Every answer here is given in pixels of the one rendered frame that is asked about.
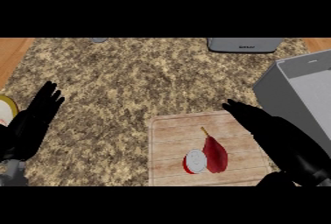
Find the grey box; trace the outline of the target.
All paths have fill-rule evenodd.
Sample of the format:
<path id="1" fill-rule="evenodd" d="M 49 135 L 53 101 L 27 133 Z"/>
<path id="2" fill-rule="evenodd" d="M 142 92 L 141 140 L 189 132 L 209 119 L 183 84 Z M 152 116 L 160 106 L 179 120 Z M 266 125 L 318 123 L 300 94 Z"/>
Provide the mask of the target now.
<path id="1" fill-rule="evenodd" d="M 331 49 L 279 59 L 253 91 L 263 110 L 297 126 L 331 157 Z"/>

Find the red can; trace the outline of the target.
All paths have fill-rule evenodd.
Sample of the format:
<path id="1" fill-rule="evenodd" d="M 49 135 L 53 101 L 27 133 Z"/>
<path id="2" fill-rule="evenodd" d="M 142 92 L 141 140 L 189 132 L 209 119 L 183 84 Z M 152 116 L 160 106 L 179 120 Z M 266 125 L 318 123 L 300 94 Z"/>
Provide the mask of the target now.
<path id="1" fill-rule="evenodd" d="M 192 149 L 182 160 L 183 170 L 189 174 L 200 174 L 207 167 L 207 157 L 201 150 Z"/>

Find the dark grey appliance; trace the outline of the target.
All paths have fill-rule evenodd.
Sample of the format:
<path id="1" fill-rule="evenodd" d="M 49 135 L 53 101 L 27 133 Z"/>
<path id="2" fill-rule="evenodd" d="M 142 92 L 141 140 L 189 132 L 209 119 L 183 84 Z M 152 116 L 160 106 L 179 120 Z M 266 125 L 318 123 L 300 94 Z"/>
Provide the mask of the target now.
<path id="1" fill-rule="evenodd" d="M 207 38 L 207 46 L 217 53 L 272 53 L 282 38 Z"/>

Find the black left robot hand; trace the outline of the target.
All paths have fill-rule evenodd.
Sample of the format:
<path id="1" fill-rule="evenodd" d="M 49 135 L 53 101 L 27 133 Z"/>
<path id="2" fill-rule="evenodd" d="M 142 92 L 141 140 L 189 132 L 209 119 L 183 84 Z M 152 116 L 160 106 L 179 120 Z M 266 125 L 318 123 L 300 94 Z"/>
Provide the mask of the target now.
<path id="1" fill-rule="evenodd" d="M 49 124 L 56 116 L 65 97 L 50 80 L 40 88 L 34 100 L 8 126 L 0 124 L 0 162 L 9 159 L 27 161 L 43 143 Z"/>

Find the yellow rimmed white plate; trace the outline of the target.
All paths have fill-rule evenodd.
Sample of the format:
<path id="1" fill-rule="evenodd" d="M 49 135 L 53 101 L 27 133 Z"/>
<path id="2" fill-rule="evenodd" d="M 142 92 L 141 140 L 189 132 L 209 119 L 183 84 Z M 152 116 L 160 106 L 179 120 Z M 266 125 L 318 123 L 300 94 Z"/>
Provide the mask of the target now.
<path id="1" fill-rule="evenodd" d="M 18 106 L 15 101 L 0 94 L 0 124 L 8 126 L 18 114 Z"/>

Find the red pear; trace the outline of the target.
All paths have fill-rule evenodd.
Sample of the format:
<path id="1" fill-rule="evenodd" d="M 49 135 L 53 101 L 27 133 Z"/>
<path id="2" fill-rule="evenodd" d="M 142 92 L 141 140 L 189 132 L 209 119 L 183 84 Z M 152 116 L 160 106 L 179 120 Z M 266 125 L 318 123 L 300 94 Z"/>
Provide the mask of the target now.
<path id="1" fill-rule="evenodd" d="M 228 152 L 206 128 L 201 128 L 201 131 L 206 134 L 203 153 L 207 157 L 207 169 L 211 173 L 220 173 L 228 167 Z"/>

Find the pale wooden cutting board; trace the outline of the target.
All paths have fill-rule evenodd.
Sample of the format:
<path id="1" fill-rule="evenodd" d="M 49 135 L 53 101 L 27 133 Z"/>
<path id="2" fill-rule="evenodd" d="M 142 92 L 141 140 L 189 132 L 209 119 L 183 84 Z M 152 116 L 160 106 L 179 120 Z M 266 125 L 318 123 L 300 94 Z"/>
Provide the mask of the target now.
<path id="1" fill-rule="evenodd" d="M 213 136 L 228 152 L 226 171 L 189 174 L 182 160 Z M 272 172 L 268 156 L 253 135 L 225 111 L 161 115 L 149 122 L 151 186 L 253 186 Z"/>

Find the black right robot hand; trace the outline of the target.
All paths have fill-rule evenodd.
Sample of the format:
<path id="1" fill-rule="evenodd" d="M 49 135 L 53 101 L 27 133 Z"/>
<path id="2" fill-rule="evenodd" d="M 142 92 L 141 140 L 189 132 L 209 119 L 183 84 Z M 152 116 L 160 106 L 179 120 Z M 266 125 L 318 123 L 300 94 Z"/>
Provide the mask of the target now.
<path id="1" fill-rule="evenodd" d="M 279 116 L 269 115 L 260 108 L 234 101 L 223 109 L 250 131 L 279 171 L 269 173 L 257 187 L 313 187 L 309 175 L 325 169 L 331 174 L 331 157 L 313 138 Z"/>

